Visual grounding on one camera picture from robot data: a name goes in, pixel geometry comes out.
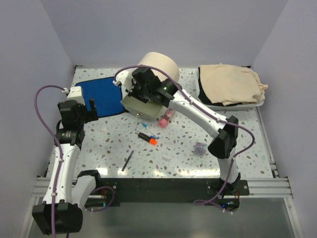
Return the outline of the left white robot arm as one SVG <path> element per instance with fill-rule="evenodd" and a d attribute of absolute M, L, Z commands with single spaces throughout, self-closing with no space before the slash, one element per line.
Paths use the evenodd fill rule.
<path fill-rule="evenodd" d="M 103 188 L 97 170 L 80 172 L 74 180 L 74 169 L 85 137 L 84 125 L 98 120 L 94 99 L 90 110 L 75 100 L 58 103 L 61 115 L 53 133 L 55 161 L 48 190 L 32 216 L 45 235 L 77 233 L 83 223 L 83 210 L 90 194 Z"/>

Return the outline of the white blue pen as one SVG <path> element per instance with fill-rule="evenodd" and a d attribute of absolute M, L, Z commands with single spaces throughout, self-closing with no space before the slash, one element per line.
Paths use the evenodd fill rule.
<path fill-rule="evenodd" d="M 150 138 L 152 138 L 152 139 L 157 139 L 156 136 L 150 134 L 150 133 L 147 132 L 146 130 L 140 130 L 140 129 L 137 129 L 137 128 L 136 128 L 135 131 L 138 132 L 138 133 L 145 134 L 146 136 L 148 136 L 148 137 L 150 137 Z"/>
<path fill-rule="evenodd" d="M 152 129 L 151 129 L 149 126 L 147 126 L 144 122 L 142 122 L 142 126 L 143 126 L 147 131 L 149 131 L 149 132 L 151 133 L 151 135 L 154 136 L 156 139 L 159 138 L 159 136 L 158 136 L 156 133 L 154 133 L 154 132 L 152 131 Z"/>

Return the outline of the dark purple pen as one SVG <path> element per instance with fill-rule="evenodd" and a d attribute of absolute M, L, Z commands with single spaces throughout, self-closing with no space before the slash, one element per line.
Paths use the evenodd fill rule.
<path fill-rule="evenodd" d="M 122 172 L 125 171 L 125 169 L 126 169 L 126 167 L 127 167 L 127 164 L 129 163 L 129 161 L 130 161 L 130 159 L 131 159 L 133 153 L 134 153 L 134 150 L 132 150 L 131 153 L 129 154 L 129 156 L 128 156 L 128 158 L 127 158 L 127 160 L 126 160 L 124 166 L 122 167 L 122 170 L 121 170 Z"/>

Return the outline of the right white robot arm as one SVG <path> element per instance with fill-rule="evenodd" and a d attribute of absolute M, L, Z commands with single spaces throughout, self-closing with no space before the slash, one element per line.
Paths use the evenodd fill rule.
<path fill-rule="evenodd" d="M 121 83 L 129 96 L 137 100 L 170 108 L 179 112 L 200 126 L 212 141 L 208 151 L 218 159 L 221 190 L 227 195 L 238 189 L 240 172 L 235 162 L 238 137 L 238 119 L 218 114 L 194 99 L 178 83 L 180 72 L 171 76 L 153 68 L 124 70 Z"/>

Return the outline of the grey bottom drawer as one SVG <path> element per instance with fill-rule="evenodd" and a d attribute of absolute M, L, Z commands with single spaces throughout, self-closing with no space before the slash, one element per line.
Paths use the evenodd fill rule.
<path fill-rule="evenodd" d="M 128 95 L 123 97 L 121 104 L 133 116 L 148 121 L 156 121 L 167 109 L 167 107 L 155 104 L 152 101 L 144 103 Z"/>

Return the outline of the black orange highlighter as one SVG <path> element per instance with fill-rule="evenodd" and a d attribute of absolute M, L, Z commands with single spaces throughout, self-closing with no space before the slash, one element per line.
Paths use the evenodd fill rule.
<path fill-rule="evenodd" d="M 157 144 L 157 141 L 153 138 L 151 138 L 150 136 L 144 134 L 144 133 L 141 133 L 139 132 L 138 133 L 138 137 L 148 143 L 150 143 L 151 145 L 156 145 Z"/>

